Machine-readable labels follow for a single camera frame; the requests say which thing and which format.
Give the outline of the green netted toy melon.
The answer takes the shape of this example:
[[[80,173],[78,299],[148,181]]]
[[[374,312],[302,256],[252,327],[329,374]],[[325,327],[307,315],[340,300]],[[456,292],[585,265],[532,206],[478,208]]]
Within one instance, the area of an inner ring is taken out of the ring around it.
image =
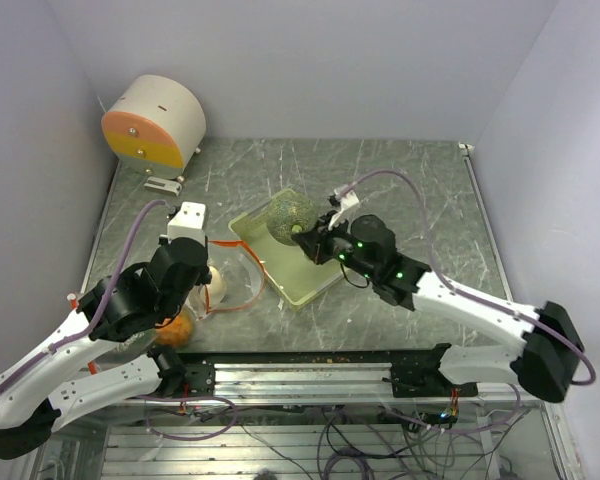
[[[271,199],[265,211],[265,225],[274,240],[294,246],[293,235],[311,230],[318,219],[313,201],[306,195],[289,190]]]

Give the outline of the white toy garlic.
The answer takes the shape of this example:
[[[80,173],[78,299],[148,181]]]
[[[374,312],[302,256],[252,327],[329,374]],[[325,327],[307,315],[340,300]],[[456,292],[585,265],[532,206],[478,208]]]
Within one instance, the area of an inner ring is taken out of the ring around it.
[[[214,266],[209,267],[211,282],[206,285],[209,297],[213,302],[220,302],[226,295],[227,284],[221,272]]]

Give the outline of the spare clear zip bag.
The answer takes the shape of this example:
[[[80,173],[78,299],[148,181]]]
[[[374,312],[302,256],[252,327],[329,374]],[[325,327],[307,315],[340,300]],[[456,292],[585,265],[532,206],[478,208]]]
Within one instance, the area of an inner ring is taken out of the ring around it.
[[[195,287],[188,306],[198,320],[219,314],[242,312],[253,305],[265,286],[265,269],[254,251],[243,240],[210,240],[209,267],[216,267],[227,284],[220,302],[213,302],[206,285]]]

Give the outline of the orange toy pineapple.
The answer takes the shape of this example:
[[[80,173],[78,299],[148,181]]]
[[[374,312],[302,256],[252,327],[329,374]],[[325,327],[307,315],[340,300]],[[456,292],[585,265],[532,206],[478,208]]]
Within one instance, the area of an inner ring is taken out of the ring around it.
[[[155,326],[156,342],[171,347],[182,347],[187,344],[194,332],[194,318],[187,307],[184,307],[174,318],[167,318]]]

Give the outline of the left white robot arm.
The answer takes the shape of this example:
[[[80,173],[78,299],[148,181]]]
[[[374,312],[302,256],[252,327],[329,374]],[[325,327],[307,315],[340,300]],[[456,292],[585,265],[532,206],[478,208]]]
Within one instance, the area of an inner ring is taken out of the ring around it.
[[[23,456],[74,420],[120,400],[176,395],[186,368],[168,346],[95,375],[77,373],[132,336],[174,319],[191,290],[211,281],[208,259],[206,240],[162,240],[150,261],[100,280],[49,337],[1,373],[0,459]]]

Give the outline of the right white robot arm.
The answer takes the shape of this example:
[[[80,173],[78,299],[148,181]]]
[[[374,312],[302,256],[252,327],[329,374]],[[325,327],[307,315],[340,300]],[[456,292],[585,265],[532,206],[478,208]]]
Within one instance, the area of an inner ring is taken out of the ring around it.
[[[584,345],[562,305],[519,304],[452,281],[400,253],[394,232],[375,215],[334,228],[329,220],[324,215],[307,231],[291,229],[292,241],[313,263],[337,261],[363,276],[384,302],[440,315],[494,340],[488,347],[447,348],[420,373],[428,393],[443,395],[465,383],[517,383],[540,400],[565,400]]]

